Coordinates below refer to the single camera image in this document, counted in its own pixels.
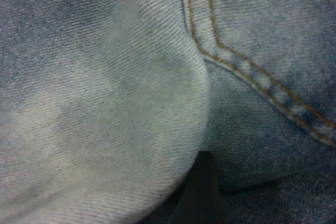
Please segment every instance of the faded denim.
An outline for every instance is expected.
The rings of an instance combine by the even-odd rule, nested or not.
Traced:
[[[231,223],[336,223],[336,0],[0,0],[0,52],[0,223],[166,223],[199,150]]]

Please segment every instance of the black object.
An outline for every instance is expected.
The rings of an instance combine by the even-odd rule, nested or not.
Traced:
[[[168,224],[228,224],[210,152],[199,152],[182,187]]]

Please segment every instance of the denim fabric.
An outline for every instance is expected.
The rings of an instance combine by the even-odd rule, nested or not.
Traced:
[[[233,224],[336,222],[336,0],[0,0],[0,223],[166,223],[211,151]]]

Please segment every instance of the orange stitching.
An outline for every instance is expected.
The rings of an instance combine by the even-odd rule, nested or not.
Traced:
[[[195,23],[194,23],[194,16],[193,16],[193,7],[192,7],[192,3],[191,0],[187,0],[187,4],[188,4],[188,10],[189,10],[189,22],[190,22],[190,30],[191,30],[191,34],[192,37],[196,43],[197,48],[199,49],[199,51],[204,54],[207,55],[208,57],[214,59],[215,61],[225,65],[226,67],[232,69],[232,71],[238,73],[239,75],[241,75],[243,78],[245,78],[247,81],[249,81],[252,85],[254,85],[254,87],[260,92],[262,93],[264,96],[266,96],[270,101],[272,101],[275,105],[277,105],[279,108],[281,108],[281,110],[283,110],[288,116],[290,116],[292,118],[292,120],[294,120],[296,123],[298,123],[299,125],[305,127],[307,130],[309,130],[312,134],[314,134],[315,136],[317,136],[319,139],[323,140],[325,143],[329,143],[329,144],[333,144],[333,140],[325,137],[323,134],[319,133],[318,131],[314,130],[312,127],[310,127],[307,123],[305,123],[302,119],[300,119],[299,117],[297,117],[296,115],[294,115],[291,111],[289,111],[285,106],[283,106],[279,101],[277,101],[274,97],[272,97],[265,89],[263,89],[261,87],[261,85],[259,85],[255,80],[253,80],[250,76],[248,76],[247,74],[243,73],[241,70],[239,70],[238,68],[236,68],[235,66],[233,66],[231,63],[217,57],[214,55],[209,54],[208,52],[206,52],[203,48],[201,48],[200,46],[200,42],[198,41],[197,37],[196,37],[196,32],[195,32]]]
[[[284,86],[282,83],[280,83],[277,79],[275,79],[274,77],[271,76],[271,74],[269,72],[267,72],[266,70],[264,70],[263,68],[261,68],[259,65],[255,64],[253,61],[251,61],[249,58],[247,58],[245,55],[241,54],[240,52],[237,52],[235,50],[233,50],[232,48],[225,46],[223,43],[221,43],[219,36],[218,36],[218,31],[217,31],[217,26],[216,26],[216,18],[215,18],[215,14],[214,14],[214,4],[213,4],[213,0],[209,0],[209,5],[210,5],[210,10],[211,10],[211,21],[212,21],[212,26],[213,26],[213,30],[214,30],[214,35],[216,38],[216,42],[218,47],[223,48],[231,53],[233,53],[234,55],[238,56],[239,58],[241,58],[242,60],[248,62],[251,66],[253,66],[256,70],[258,70],[259,72],[263,73],[264,75],[266,75],[275,85],[281,87],[286,93],[288,93],[293,100],[295,100],[296,102],[300,103],[302,106],[304,106],[306,108],[306,110],[311,111],[314,115],[316,115],[319,119],[321,119],[322,121],[324,121],[327,125],[329,125],[330,127],[336,128],[336,123],[329,121],[328,119],[326,119],[321,113],[319,113],[317,110],[315,110],[313,107],[305,104],[297,95],[295,95],[290,89],[288,89],[286,86]]]

